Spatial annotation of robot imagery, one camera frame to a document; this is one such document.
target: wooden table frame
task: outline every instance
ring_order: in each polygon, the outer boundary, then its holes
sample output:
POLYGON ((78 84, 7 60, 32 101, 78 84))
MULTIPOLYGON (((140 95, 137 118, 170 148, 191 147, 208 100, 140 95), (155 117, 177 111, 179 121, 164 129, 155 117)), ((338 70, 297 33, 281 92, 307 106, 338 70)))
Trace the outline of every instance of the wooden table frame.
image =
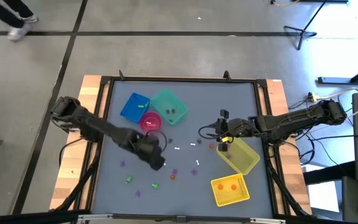
MULTIPOLYGON (((78 97, 82 106, 91 112, 98 111, 98 116, 101 118, 107 116, 105 108, 109 107, 109 102, 106 102, 106 99, 111 97, 108 96, 108 81, 109 77, 102 77, 100 75, 85 75, 78 97)), ((257 83, 259 84, 259 92, 255 94, 259 95, 262 114, 268 114, 268 112, 271 112, 273 115, 280 115, 288 112, 287 101, 285 99, 281 80, 258 80, 257 83)), ((68 135, 67 142, 72 142, 78 138, 80 138, 79 132, 70 133, 68 135)), ((295 144, 295 140, 293 138, 287 139, 287 141, 295 144)), ((50 203, 51 209, 58 207, 73 190, 81 175, 85 172, 85 168, 87 168, 94 159, 97 145, 98 144, 96 143, 87 144, 86 141, 79 141, 65 149, 52 201, 50 203)), ((294 199, 306 212, 311 214, 310 202, 306 191, 305 180, 303 179, 298 151, 293 146, 285 144, 280 146, 276 153, 278 155, 278 160, 275 160, 274 158, 271 158, 271 160, 274 166, 276 166, 277 163, 281 165, 282 172, 278 172, 278 174, 284 178, 285 185, 293 195, 294 199)), ((96 177, 89 179, 81 193, 80 200, 77 200, 76 203, 71 205, 70 209, 73 209, 74 205, 76 208, 89 207, 86 203, 87 198, 94 193, 93 189, 89 191, 90 187, 92 188, 93 186, 90 184, 91 181, 96 181, 96 177)), ((290 212, 292 215, 295 215, 292 209, 289 208, 286 201, 283 200, 280 190, 276 184, 274 184, 274 194, 274 200, 277 202, 277 213, 289 214, 290 212)))

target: concrete floor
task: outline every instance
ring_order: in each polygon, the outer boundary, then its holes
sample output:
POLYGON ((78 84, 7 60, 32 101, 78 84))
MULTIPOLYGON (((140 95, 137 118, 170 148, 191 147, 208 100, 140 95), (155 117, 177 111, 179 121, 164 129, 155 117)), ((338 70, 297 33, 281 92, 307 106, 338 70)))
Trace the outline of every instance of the concrete floor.
MULTIPOLYGON (((82 1, 24 2, 40 17, 35 30, 71 31, 82 1)), ((280 8, 268 0, 89 0, 80 31, 282 32, 284 25, 305 26, 318 6, 302 2, 280 8)), ((0 22, 0 30, 6 29, 0 22)), ((294 48, 295 37, 77 37, 60 96, 78 96, 85 74, 117 75, 119 69, 127 76, 221 77, 229 70, 232 77, 281 79, 289 105, 309 91, 324 96, 350 88, 315 80, 358 73, 358 1, 327 4, 310 29, 318 35, 306 40, 301 51, 294 48)), ((29 36, 12 43, 0 36, 0 138, 5 140, 0 146, 0 215, 9 212, 69 38, 29 36)), ((350 108, 351 93, 341 101, 350 108)), ((341 134, 352 134, 349 123, 314 136, 341 134)), ((49 127, 23 212, 48 210, 58 150, 66 138, 49 127)), ((298 145, 302 152, 310 149, 307 141, 298 145)), ((336 162, 354 160, 352 139, 324 145, 336 162)), ((319 145, 314 161, 333 165, 319 145)))

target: person's foot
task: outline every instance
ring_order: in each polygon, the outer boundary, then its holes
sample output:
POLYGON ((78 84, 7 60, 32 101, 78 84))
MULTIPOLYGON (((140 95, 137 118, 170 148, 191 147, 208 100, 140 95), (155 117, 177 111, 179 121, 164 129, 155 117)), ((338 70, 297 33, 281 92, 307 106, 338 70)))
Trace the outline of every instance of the person's foot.
POLYGON ((30 17, 27 18, 22 18, 22 20, 26 23, 33 23, 33 22, 38 22, 38 17, 35 15, 32 15, 30 17))
POLYGON ((28 31, 31 30, 31 25, 30 24, 24 24, 24 26, 22 28, 11 28, 11 31, 9 31, 7 38, 11 41, 18 41, 21 40, 27 33, 28 31))

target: blue plastic container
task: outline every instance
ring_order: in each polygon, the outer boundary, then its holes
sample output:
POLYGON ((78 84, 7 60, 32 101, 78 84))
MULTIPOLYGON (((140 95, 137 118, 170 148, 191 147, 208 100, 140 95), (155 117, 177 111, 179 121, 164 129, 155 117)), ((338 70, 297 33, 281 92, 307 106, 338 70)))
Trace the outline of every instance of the blue plastic container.
POLYGON ((151 104, 156 112, 171 125, 177 124, 187 114, 187 106, 170 90, 161 90, 151 99, 151 104))
POLYGON ((146 113, 150 105, 150 99, 137 93, 129 97, 120 115, 126 119, 139 123, 140 118, 146 113))

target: yellow tray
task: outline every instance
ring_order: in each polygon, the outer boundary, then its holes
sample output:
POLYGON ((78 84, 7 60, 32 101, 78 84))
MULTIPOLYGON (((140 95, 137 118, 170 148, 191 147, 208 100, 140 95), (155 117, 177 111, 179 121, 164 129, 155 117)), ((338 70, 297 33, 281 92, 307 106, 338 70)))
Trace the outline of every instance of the yellow tray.
POLYGON ((247 175, 259 162, 259 155, 243 140, 234 138, 227 152, 216 152, 226 161, 238 174, 247 175))
POLYGON ((249 194, 242 174, 234 174, 211 181, 216 205, 230 205, 249 199, 249 194))

